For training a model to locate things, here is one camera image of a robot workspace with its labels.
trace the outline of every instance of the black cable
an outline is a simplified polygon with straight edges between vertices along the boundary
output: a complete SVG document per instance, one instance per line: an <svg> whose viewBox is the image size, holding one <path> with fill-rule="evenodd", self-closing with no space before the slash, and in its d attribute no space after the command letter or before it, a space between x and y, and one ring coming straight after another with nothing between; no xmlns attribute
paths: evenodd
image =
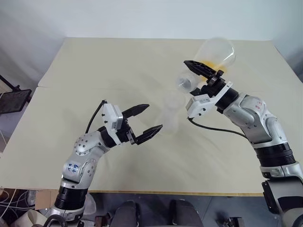
<svg viewBox="0 0 303 227"><path fill-rule="evenodd" d="M200 125L196 122L193 121L193 118L187 118L192 124L194 124L195 126L198 126L198 127L201 127L201 128L204 128L204 129L209 129L209 130L214 130L214 131L224 131L224 132L230 132L230 133L234 133L234 134L237 134L239 136L242 136L244 137L245 139L248 140L248 138L242 134L242 133L239 133L237 131L232 131L232 130L228 130L228 129L217 129L217 128L211 128L211 127L207 127L207 126L204 126L204 125Z"/></svg>
<svg viewBox="0 0 303 227"><path fill-rule="evenodd" d="M86 131L85 133L88 133L89 132L89 128L90 128L90 125L91 123L93 122L95 116L97 115L98 111L101 109L101 107L103 106L103 104L107 103L106 100L102 100L102 102L99 104L98 108L96 109L96 111L94 112L94 114L92 115L90 121L89 121L89 124L87 125L87 128L86 128Z"/></svg>

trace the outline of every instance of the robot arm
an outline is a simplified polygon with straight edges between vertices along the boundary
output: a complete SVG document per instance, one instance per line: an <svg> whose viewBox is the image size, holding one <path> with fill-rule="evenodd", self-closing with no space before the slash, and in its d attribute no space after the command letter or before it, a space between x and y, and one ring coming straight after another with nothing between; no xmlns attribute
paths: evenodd
<svg viewBox="0 0 303 227"><path fill-rule="evenodd" d="M139 137L133 133L127 119L140 114L148 106L137 105L121 112L117 105L104 101L102 117L105 126L76 140L72 154L63 166L59 194L47 216L60 215L66 221L82 217L85 197L102 155L123 142L139 145L151 139L162 128L162 125L152 127Z"/></svg>
<svg viewBox="0 0 303 227"><path fill-rule="evenodd" d="M285 226L303 224L303 172L295 160L278 119L264 101L232 89L225 83L223 72L196 62L185 61L195 74L207 78L207 84L191 92L187 114L192 118L205 115L214 106L217 111L239 126L255 149L260 161L264 197L269 210L280 214Z"/></svg>

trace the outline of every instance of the table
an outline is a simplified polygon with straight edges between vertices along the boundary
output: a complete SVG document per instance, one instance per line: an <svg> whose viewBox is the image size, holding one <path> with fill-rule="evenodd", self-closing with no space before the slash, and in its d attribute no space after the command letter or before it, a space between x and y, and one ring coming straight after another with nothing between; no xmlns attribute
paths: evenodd
<svg viewBox="0 0 303 227"><path fill-rule="evenodd" d="M39 82L0 159L3 187L58 189L75 140L106 98L122 110L151 106L130 119L135 134L155 124L163 96L175 89L184 60L201 40L67 38ZM233 41L237 59L224 78L264 99L281 121L295 158L303 161L303 85L270 41ZM211 195L260 195L264 178L250 144L207 131L178 113L179 130L142 145L112 148L98 164L90 190ZM211 112L198 123L239 129ZM102 125L98 115L91 127Z"/></svg>

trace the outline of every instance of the white wall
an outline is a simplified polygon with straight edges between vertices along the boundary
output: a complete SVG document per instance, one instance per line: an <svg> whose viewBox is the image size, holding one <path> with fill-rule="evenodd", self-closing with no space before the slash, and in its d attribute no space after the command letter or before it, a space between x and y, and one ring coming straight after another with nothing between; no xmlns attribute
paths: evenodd
<svg viewBox="0 0 303 227"><path fill-rule="evenodd" d="M0 0L0 74L34 89L64 37L273 40L303 70L303 0Z"/></svg>

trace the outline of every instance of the yellow liquid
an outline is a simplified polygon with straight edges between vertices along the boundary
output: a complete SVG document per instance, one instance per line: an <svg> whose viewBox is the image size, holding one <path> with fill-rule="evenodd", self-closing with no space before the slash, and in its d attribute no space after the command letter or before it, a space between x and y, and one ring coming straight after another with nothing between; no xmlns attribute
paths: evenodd
<svg viewBox="0 0 303 227"><path fill-rule="evenodd" d="M198 61L198 62L203 63L204 65L207 65L208 67L210 67L210 68L212 68L212 69L214 69L216 71L222 70L223 72L226 72L226 68L224 66L221 66L221 67L217 68L217 66L213 62L211 62L211 61ZM206 82L206 78L205 77L201 77L201 80L203 82Z"/></svg>

